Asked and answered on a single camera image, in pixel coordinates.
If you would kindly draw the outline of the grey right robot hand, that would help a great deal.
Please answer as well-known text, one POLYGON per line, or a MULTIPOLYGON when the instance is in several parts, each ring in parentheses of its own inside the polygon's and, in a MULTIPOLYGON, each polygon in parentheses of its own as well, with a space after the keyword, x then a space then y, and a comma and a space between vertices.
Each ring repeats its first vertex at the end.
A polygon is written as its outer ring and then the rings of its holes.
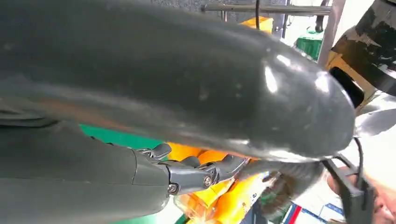
POLYGON ((316 176, 355 111, 273 36, 136 0, 0 3, 0 221, 108 224, 235 174, 316 176))

